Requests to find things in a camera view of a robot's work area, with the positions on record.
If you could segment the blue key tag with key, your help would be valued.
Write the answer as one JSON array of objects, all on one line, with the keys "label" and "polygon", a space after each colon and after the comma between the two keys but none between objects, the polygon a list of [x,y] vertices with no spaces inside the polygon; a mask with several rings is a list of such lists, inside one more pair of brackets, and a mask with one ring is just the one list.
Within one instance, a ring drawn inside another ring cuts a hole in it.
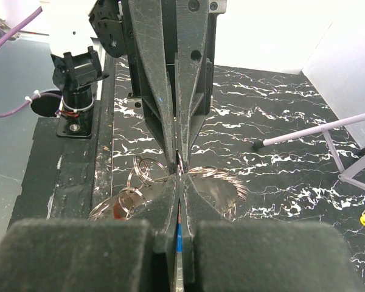
[{"label": "blue key tag with key", "polygon": [[183,251],[183,237],[181,223],[177,223],[177,236],[176,236],[176,252],[181,253]]}]

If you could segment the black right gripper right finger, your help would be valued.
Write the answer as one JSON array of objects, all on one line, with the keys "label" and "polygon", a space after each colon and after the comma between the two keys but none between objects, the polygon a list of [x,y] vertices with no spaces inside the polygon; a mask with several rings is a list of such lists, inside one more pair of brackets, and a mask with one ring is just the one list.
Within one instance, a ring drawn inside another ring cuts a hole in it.
[{"label": "black right gripper right finger", "polygon": [[225,219],[179,182],[186,291],[362,291],[341,234],[317,221]]}]

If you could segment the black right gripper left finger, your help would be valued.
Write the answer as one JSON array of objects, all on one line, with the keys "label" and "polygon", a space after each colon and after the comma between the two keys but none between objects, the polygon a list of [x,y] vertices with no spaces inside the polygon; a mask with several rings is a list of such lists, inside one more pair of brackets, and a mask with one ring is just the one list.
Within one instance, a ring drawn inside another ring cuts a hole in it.
[{"label": "black right gripper left finger", "polygon": [[172,291],[178,195],[161,193],[127,221],[24,219],[0,243],[0,291]]}]

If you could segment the red key tag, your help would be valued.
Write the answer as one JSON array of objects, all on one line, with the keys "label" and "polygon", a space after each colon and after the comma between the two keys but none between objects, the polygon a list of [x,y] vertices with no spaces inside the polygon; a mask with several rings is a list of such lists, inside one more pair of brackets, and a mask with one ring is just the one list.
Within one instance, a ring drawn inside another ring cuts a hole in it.
[{"label": "red key tag", "polygon": [[126,212],[119,202],[116,202],[113,206],[113,215],[117,220],[126,221],[130,219],[130,214]]}]

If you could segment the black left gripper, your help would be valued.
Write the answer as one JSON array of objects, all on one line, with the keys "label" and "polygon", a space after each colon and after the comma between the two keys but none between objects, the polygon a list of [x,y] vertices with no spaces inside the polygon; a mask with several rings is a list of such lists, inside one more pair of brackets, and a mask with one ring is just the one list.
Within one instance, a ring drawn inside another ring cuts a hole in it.
[{"label": "black left gripper", "polygon": [[175,169],[175,131],[182,169],[209,114],[217,17],[226,1],[123,1],[122,28],[133,94],[145,124]]}]

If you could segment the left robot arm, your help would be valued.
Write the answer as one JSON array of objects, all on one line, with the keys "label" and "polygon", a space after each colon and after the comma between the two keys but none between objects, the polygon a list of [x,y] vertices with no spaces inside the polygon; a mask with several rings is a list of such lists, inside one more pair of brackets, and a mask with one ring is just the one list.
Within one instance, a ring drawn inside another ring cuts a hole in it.
[{"label": "left robot arm", "polygon": [[192,146],[209,113],[217,18],[226,1],[52,1],[53,83],[65,136],[90,136],[93,83],[108,77],[87,32],[113,58],[126,56],[131,87],[170,173],[189,170]]}]

